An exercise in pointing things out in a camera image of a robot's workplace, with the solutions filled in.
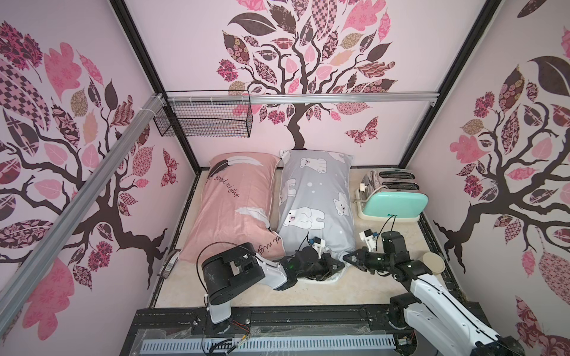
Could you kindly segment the grey polar bear pillow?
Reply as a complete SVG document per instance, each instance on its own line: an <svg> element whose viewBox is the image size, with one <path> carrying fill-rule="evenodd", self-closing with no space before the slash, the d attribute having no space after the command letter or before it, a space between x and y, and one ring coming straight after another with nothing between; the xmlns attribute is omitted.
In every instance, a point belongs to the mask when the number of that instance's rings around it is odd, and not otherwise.
<svg viewBox="0 0 570 356"><path fill-rule="evenodd" d="M344 262L356 250L354 219L349 192L350 166L347 154L286 150L280 153L284 168L279 188L277 233L286 256L313 237L326 241L326 252ZM316 283L333 284L345 274Z"/></svg>

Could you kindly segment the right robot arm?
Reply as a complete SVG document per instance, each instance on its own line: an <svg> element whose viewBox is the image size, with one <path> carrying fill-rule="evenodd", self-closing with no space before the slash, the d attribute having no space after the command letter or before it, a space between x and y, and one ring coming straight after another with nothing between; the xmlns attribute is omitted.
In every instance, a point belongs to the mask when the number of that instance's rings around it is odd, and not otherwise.
<svg viewBox="0 0 570 356"><path fill-rule="evenodd" d="M483 323L439 282L421 261L413 260L397 231L380 234L383 251L363 247L343 261L371 274L392 277L406 292L390 298L387 319L394 329L411 327L440 355L524 355L512 336L502 337Z"/></svg>

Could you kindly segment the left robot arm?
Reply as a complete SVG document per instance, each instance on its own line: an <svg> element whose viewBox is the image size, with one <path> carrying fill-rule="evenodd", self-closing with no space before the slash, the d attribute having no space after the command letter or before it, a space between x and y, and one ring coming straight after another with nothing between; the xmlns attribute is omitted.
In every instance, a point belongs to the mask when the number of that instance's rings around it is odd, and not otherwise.
<svg viewBox="0 0 570 356"><path fill-rule="evenodd" d="M284 291L300 279L328 280L345 267L345 263L325 251L324 241L319 238L301 243L293 255L278 261L262 257L252 243L230 246L231 249L203 261L199 274L210 320L215 325L229 320L232 300L256 284Z"/></svg>

